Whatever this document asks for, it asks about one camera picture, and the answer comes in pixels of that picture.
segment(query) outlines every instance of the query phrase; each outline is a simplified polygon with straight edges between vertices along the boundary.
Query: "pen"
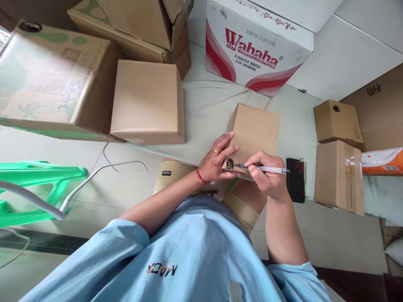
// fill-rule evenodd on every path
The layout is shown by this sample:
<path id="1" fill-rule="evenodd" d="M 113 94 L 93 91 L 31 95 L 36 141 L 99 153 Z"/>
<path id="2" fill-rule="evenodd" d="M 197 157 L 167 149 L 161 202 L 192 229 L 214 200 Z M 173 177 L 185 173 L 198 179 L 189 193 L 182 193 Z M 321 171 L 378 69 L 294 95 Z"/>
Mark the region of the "pen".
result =
<path id="1" fill-rule="evenodd" d="M 241 164 L 237 164 L 236 166 L 240 167 L 240 168 L 245 168 L 245 169 L 248 168 L 248 167 L 245 167 L 245 165 L 241 165 Z M 286 169 L 286 168 L 276 168 L 276 167 L 267 167 L 267 166 L 256 166 L 256 167 L 258 167 L 262 171 L 266 171 L 266 172 L 283 173 L 283 174 L 290 173 L 290 170 Z"/>

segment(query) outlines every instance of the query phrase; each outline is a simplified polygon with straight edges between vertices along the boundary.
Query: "brown cardboard box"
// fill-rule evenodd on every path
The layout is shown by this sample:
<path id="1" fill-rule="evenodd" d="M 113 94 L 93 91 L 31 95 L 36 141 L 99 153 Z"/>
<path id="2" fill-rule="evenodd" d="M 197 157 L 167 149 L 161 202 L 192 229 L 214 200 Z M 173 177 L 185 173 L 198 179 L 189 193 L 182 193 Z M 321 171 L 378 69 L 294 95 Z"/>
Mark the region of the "brown cardboard box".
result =
<path id="1" fill-rule="evenodd" d="M 318 142 L 344 141 L 362 148 L 363 138 L 354 106 L 327 100 L 314 108 Z"/>
<path id="2" fill-rule="evenodd" d="M 98 3 L 116 29 L 173 50 L 193 1 L 98 0 Z"/>
<path id="3" fill-rule="evenodd" d="M 110 135 L 118 58 L 111 41 L 22 21 L 0 57 L 0 125 L 122 141 Z"/>
<path id="4" fill-rule="evenodd" d="M 239 147 L 231 155 L 233 163 L 244 164 L 260 150 L 276 155 L 279 123 L 280 117 L 275 113 L 238 103 L 228 128 L 235 133 L 228 146 Z M 222 168 L 249 174 L 248 169 L 228 168 L 227 161 Z"/>
<path id="5" fill-rule="evenodd" d="M 343 98 L 356 107 L 364 151 L 403 147 L 403 64 Z"/>
<path id="6" fill-rule="evenodd" d="M 81 32 L 115 41 L 125 59 L 176 64 L 182 80 L 192 65 L 187 24 L 173 51 L 168 51 L 115 29 L 97 0 L 82 1 L 67 13 Z"/>
<path id="7" fill-rule="evenodd" d="M 119 60 L 110 133 L 140 145 L 185 143 L 176 65 Z"/>
<path id="8" fill-rule="evenodd" d="M 342 141 L 318 145 L 314 199 L 364 215 L 360 150 Z"/>

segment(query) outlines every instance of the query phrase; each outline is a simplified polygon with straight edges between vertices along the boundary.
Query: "bracelet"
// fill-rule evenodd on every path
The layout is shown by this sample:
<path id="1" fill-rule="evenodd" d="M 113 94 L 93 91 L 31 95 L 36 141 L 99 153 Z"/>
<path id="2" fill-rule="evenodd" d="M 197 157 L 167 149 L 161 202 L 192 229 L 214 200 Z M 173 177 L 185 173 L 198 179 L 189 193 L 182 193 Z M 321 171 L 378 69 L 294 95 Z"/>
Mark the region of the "bracelet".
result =
<path id="1" fill-rule="evenodd" d="M 204 179 L 201 177 L 201 175 L 200 175 L 200 173 L 199 173 L 199 168 L 196 168 L 196 173 L 197 173 L 197 176 L 200 178 L 200 180 L 201 180 L 204 184 L 210 183 L 210 182 L 208 182 L 207 180 L 204 180 Z"/>

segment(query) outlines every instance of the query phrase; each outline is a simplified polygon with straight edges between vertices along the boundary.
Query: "hand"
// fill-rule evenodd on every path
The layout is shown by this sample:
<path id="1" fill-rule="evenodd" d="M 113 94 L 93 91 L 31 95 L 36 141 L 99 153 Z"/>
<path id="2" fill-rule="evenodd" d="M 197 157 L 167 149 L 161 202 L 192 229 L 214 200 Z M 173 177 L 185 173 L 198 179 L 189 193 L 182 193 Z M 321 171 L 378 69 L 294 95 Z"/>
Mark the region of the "hand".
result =
<path id="1" fill-rule="evenodd" d="M 245 166 L 248 167 L 249 173 L 259 189 L 271 198 L 280 200 L 284 197 L 284 194 L 288 194 L 285 174 L 263 172 L 255 165 L 284 168 L 284 161 L 281 157 L 259 151 L 246 161 Z"/>
<path id="2" fill-rule="evenodd" d="M 224 150 L 224 147 L 229 143 L 229 141 L 234 137 L 234 132 L 227 132 L 221 135 L 211 147 L 209 153 L 207 153 L 206 158 L 201 163 L 199 167 L 200 176 L 206 181 L 216 181 L 237 178 L 237 172 L 226 172 L 223 171 L 222 164 L 232 153 L 238 150 L 237 146 L 231 146 Z"/>

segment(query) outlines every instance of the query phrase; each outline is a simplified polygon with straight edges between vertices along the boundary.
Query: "wahaha logo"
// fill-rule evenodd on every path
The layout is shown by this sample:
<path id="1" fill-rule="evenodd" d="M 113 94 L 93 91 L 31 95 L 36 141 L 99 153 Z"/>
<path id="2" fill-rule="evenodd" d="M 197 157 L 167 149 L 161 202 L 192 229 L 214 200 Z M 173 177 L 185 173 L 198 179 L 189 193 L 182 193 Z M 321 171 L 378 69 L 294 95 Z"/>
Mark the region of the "wahaha logo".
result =
<path id="1" fill-rule="evenodd" d="M 238 39 L 236 40 L 237 34 L 228 28 L 225 28 L 227 33 L 227 47 L 232 50 L 237 50 L 240 54 L 247 56 L 261 64 L 269 66 L 270 68 L 275 69 L 278 63 L 278 60 L 269 56 L 269 52 L 266 50 L 262 53 L 260 50 L 255 50 L 252 47 L 252 43 L 249 42 L 248 46 L 245 43 L 241 42 L 243 36 L 238 35 Z"/>

